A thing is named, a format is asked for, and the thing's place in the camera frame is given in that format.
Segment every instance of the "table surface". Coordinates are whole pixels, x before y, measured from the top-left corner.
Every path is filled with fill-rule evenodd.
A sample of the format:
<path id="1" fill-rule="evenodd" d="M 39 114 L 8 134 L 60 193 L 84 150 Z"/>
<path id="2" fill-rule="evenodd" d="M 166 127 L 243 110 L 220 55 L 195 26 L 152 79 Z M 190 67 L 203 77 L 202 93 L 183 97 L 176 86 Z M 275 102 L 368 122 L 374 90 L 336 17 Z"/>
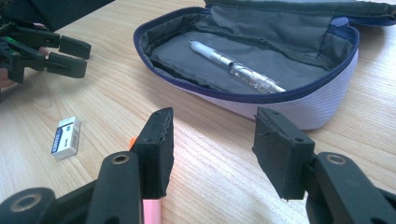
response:
<path id="1" fill-rule="evenodd" d="M 97 178 L 104 157 L 128 149 L 151 113 L 175 110 L 175 164 L 162 199 L 164 223 L 307 223 L 305 201 L 280 200 L 251 151 L 255 122 L 170 86 L 142 63 L 134 30 L 203 1 L 117 0 L 58 33 L 92 44 L 86 77 L 28 71 L 2 90 L 0 202 L 20 190 L 60 197 Z M 356 72 L 322 128 L 306 132 L 317 153 L 341 153 L 381 189 L 396 193 L 396 27 L 360 28 Z M 58 121 L 81 120 L 78 154 L 50 155 Z"/>

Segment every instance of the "open pencil case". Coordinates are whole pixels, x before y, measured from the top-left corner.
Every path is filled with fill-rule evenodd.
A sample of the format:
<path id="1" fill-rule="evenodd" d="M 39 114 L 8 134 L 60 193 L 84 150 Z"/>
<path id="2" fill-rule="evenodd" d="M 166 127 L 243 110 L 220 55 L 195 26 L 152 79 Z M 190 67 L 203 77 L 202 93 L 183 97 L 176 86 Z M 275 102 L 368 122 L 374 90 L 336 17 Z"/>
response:
<path id="1" fill-rule="evenodd" d="M 321 127 L 335 113 L 358 60 L 359 32 L 350 24 L 396 23 L 396 6 L 371 2 L 206 0 L 142 24 L 134 44 L 165 81 L 254 118 L 259 106 L 297 127 Z M 236 59 L 284 91 L 262 93 L 230 69 L 192 50 L 189 41 Z"/>

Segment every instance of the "light wood tabletop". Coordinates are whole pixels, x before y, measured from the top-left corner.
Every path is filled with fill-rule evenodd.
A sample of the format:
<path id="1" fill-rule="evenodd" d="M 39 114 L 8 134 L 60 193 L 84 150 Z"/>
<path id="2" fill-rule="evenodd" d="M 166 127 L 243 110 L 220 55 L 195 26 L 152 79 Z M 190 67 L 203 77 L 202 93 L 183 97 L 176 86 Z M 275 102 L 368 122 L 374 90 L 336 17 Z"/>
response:
<path id="1" fill-rule="evenodd" d="M 133 42 L 144 22 L 198 0 L 117 0 L 57 33 L 92 45 L 86 76 L 26 70 L 2 89 L 0 202 L 45 187 L 57 197 L 97 178 L 104 157 L 127 150 L 151 113 L 175 111 L 175 164 L 163 223 L 308 223 L 305 201 L 279 199 L 257 163 L 255 121 L 175 88 L 142 63 Z M 323 127 L 306 132 L 315 152 L 341 153 L 379 188 L 396 193 L 396 27 L 359 27 L 360 54 L 346 98 Z M 81 120 L 78 153 L 50 155 L 61 119 Z"/>

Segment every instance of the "pen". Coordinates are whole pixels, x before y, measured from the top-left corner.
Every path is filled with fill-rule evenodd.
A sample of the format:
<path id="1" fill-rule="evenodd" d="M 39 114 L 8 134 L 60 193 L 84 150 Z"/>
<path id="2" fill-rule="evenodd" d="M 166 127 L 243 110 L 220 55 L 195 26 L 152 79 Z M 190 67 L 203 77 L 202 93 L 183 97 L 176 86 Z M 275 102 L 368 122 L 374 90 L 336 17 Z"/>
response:
<path id="1" fill-rule="evenodd" d="M 198 41 L 189 41 L 189 45 L 192 50 L 215 63 L 225 66 L 232 75 L 238 77 L 261 93 L 268 94 L 285 91 L 277 86 L 271 78 L 244 66 L 230 56 L 220 53 Z"/>

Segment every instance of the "wood grain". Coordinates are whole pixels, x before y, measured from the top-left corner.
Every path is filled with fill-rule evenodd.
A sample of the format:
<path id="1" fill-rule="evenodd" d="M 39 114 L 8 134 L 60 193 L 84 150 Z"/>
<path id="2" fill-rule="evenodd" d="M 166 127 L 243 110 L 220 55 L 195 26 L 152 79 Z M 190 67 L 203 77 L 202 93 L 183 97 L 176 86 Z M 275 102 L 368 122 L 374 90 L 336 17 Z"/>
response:
<path id="1" fill-rule="evenodd" d="M 203 1 L 117 0 L 58 33 L 92 44 L 86 77 L 28 71 L 2 90 L 0 201 L 27 188 L 56 196 L 97 176 L 103 158 L 126 150 L 150 114 L 175 110 L 175 165 L 163 223 L 308 223 L 304 201 L 278 198 L 251 151 L 255 124 L 170 86 L 134 49 L 146 21 Z M 396 193 L 396 28 L 363 28 L 357 70 L 346 98 L 324 127 L 307 132 L 316 152 L 354 160 L 373 183 Z M 81 120 L 78 154 L 50 155 L 59 120 Z"/>

